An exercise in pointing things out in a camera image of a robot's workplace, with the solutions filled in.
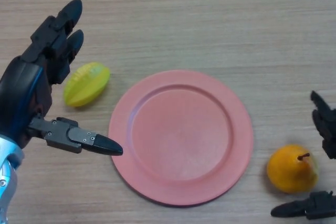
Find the orange pear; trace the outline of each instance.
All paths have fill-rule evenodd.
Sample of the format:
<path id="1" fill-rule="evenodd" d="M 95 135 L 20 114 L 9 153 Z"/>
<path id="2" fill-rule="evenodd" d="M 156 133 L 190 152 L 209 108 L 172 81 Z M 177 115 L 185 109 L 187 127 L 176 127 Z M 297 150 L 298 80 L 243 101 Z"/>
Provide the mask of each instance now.
<path id="1" fill-rule="evenodd" d="M 310 191 L 319 178 L 313 154 L 298 144 L 286 145 L 272 154 L 267 176 L 276 188 L 288 194 Z"/>

